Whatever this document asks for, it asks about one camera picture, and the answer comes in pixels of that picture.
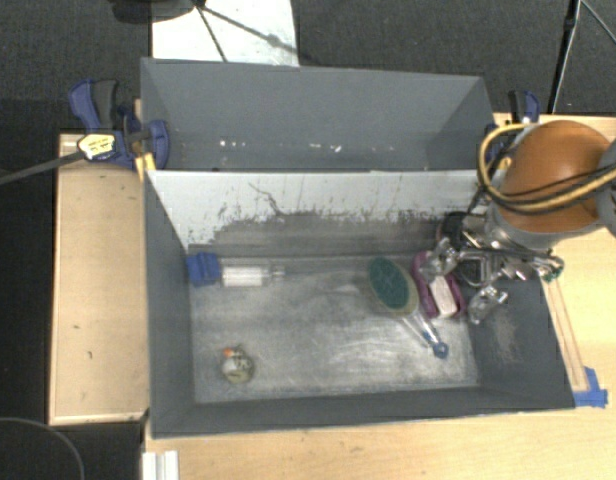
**gray bin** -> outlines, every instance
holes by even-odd
[[[573,407],[538,280],[504,286],[479,327],[439,322],[445,361],[364,280],[377,255],[407,268],[470,200],[480,79],[144,60],[142,102],[173,141],[145,190],[154,437]],[[286,275],[192,288],[200,250]],[[232,386],[221,349],[238,344],[255,374]]]

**wooden table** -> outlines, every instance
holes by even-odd
[[[616,137],[616,119],[577,120]],[[63,136],[62,152],[74,141]],[[137,420],[148,407],[141,212],[141,186],[131,172],[81,162],[60,170],[51,424]],[[574,347],[568,321],[561,320],[565,346],[569,356],[578,353],[596,369],[610,393],[605,410],[159,441],[147,436],[146,449],[177,450],[182,480],[615,479],[616,240],[598,231],[562,242],[557,253],[567,265],[559,287],[577,338]],[[573,365],[576,370],[577,357]]]

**green sponge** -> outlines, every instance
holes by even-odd
[[[419,293],[410,274],[394,261],[374,258],[368,266],[370,286],[379,301],[396,316],[412,313],[419,306]]]

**bin floor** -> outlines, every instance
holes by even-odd
[[[191,288],[197,403],[477,385],[465,320],[434,320],[450,348],[437,359],[401,319],[381,314],[366,263],[327,263],[264,287]],[[221,363],[237,345],[255,372],[235,385]]]

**robotic arm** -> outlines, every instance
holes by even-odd
[[[588,126],[564,120],[496,129],[479,148],[477,176],[470,207],[446,217],[419,269],[428,283],[454,271],[476,288],[473,323],[507,299],[498,279],[557,277],[564,263],[551,248],[559,241],[602,226],[616,236],[616,139],[609,144]]]

